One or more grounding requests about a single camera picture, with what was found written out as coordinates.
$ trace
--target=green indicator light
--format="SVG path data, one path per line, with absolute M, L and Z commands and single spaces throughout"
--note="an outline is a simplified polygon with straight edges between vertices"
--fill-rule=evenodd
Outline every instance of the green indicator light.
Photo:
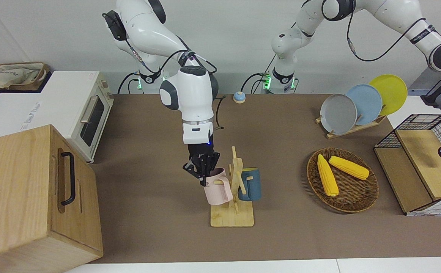
M 271 76 L 268 75 L 268 78 L 264 80 L 264 89 L 269 90 L 271 88 Z

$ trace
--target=blue mug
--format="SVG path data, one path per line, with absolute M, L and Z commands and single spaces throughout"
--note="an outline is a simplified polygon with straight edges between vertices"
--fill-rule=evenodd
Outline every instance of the blue mug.
M 261 177 L 258 168 L 245 168 L 241 173 L 246 194 L 238 190 L 239 200 L 257 201 L 261 199 Z

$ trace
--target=oven handle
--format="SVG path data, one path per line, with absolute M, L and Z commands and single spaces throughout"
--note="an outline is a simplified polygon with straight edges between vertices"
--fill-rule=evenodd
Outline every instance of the oven handle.
M 80 119 L 81 123 L 91 122 L 92 113 L 94 112 L 94 109 L 96 108 L 96 104 L 98 103 L 98 100 L 99 100 L 98 96 L 94 96 L 89 99 L 89 103 L 87 104 L 85 112 L 82 115 L 82 118 Z

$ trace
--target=mug holder stand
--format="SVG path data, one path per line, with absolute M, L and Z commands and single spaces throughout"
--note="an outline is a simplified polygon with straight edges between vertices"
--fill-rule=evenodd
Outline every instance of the mug holder stand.
M 359 115 L 357 117 L 357 121 L 359 121 L 361 119 L 361 117 L 362 117 L 362 115 Z M 386 119 L 386 116 L 378 116 L 377 119 L 375 119 L 373 122 L 368 123 L 368 124 L 364 124 L 363 126 L 355 125 L 347 133 L 344 133 L 342 135 L 335 135 L 335 134 L 333 134 L 333 131 L 332 131 L 332 132 L 328 132 L 328 134 L 325 137 L 328 138 L 329 140 L 331 140 L 332 138 L 338 138 L 338 137 L 341 137 L 343 135 L 349 135 L 350 133 L 355 133 L 355 132 L 358 132 L 358 131 L 361 131 L 361 130 L 364 130 L 364 129 L 367 129 L 367 128 L 378 126 L 379 124 L 381 124 L 382 121 L 384 121 L 384 119 Z M 317 119 L 315 119 L 315 123 L 316 124 L 321 124 L 321 115 Z
M 237 157 L 236 147 L 232 147 L 232 164 L 229 164 L 229 184 L 233 199 L 218 206 L 210 206 L 210 225 L 220 227 L 250 227 L 254 225 L 251 201 L 239 200 L 238 190 L 246 194 L 241 173 L 243 160 Z

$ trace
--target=corn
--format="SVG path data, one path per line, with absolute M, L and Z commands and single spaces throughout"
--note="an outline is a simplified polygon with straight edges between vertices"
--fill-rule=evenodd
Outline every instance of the corn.
M 360 180 L 366 180 L 369 176 L 369 170 L 347 159 L 331 156 L 328 162 L 335 168 L 348 173 Z
M 335 176 L 332 173 L 328 162 L 321 154 L 318 155 L 317 166 L 325 194 L 328 196 L 337 196 L 339 194 L 339 187 L 337 187 L 337 182 L 335 182 Z

